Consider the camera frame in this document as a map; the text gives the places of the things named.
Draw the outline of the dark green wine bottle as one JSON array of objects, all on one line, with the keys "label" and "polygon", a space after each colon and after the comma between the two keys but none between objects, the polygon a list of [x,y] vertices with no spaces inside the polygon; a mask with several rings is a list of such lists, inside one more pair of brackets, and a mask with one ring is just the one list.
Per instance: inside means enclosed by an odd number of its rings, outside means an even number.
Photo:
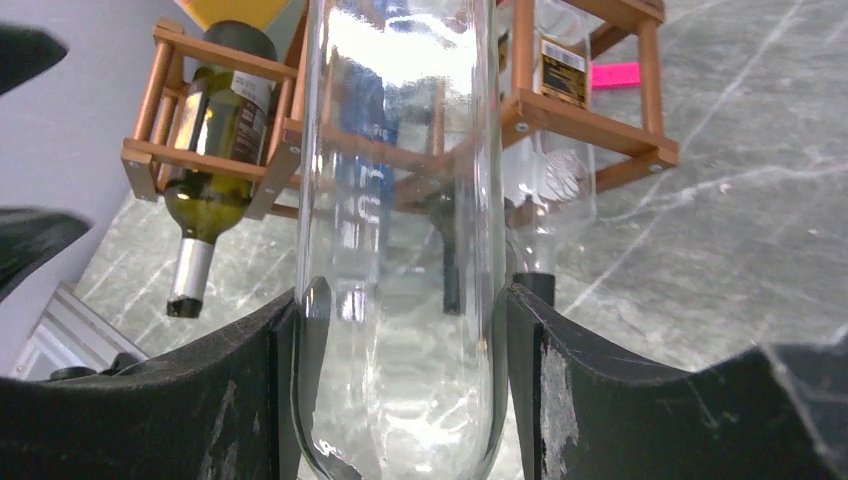
[{"label": "dark green wine bottle", "polygon": [[428,217],[442,238],[443,312],[462,315],[465,307],[460,267],[456,255],[455,202],[449,191],[434,192],[426,197],[423,205]]}]

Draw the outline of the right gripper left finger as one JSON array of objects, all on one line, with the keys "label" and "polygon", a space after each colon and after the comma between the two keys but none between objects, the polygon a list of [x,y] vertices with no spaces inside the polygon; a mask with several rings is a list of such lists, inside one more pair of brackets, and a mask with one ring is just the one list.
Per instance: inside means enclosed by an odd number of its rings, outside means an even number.
[{"label": "right gripper left finger", "polygon": [[5,479],[294,479],[286,292],[114,375],[1,382]]}]

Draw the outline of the clear bottle white cap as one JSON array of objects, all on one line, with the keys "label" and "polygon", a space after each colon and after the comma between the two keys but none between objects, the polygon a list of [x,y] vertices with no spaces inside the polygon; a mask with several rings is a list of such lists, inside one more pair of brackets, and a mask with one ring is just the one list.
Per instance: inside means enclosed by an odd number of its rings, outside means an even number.
[{"label": "clear bottle white cap", "polygon": [[[321,479],[485,479],[507,405],[501,127],[490,1],[314,1],[305,62],[292,417]],[[396,144],[380,275],[343,277],[335,160],[344,64],[384,82]],[[462,315],[443,312],[442,238],[423,205],[455,202]]]}]

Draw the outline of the clear square liquor bottle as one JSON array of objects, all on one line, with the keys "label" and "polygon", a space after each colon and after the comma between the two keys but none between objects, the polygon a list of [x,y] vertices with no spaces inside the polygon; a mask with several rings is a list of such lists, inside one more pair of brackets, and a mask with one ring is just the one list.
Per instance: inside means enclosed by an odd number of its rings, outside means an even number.
[{"label": "clear square liquor bottle", "polygon": [[[564,1],[533,7],[531,91],[589,109],[586,13]],[[512,280],[553,305],[559,253],[595,219],[594,148],[538,129],[504,149],[501,167]]]}]

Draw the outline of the blue glass bottle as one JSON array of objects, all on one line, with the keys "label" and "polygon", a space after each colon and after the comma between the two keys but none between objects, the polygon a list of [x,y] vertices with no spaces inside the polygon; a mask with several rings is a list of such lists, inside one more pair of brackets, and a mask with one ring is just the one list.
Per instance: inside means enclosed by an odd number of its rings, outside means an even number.
[{"label": "blue glass bottle", "polygon": [[385,113],[383,79],[352,60],[344,67],[338,128],[351,144],[335,160],[335,261],[341,276],[374,282],[388,243],[395,192],[395,171],[385,163],[382,148],[396,144],[397,123]]}]

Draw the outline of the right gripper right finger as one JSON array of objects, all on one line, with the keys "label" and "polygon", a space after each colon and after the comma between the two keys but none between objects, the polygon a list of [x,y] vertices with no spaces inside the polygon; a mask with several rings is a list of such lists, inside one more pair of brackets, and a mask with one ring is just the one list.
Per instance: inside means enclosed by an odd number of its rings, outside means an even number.
[{"label": "right gripper right finger", "polygon": [[760,344],[698,372],[635,354],[521,285],[508,370],[528,479],[843,479],[847,342]]}]

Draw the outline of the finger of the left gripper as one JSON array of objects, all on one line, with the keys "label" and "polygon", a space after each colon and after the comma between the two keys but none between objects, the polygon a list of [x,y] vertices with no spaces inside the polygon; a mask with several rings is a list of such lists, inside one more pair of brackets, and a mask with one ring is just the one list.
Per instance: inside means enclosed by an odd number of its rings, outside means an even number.
[{"label": "finger of the left gripper", "polygon": [[1,94],[44,73],[63,60],[67,53],[67,46],[43,29],[2,25]]},{"label": "finger of the left gripper", "polygon": [[36,208],[1,208],[1,301],[29,275],[92,228],[73,213]]}]

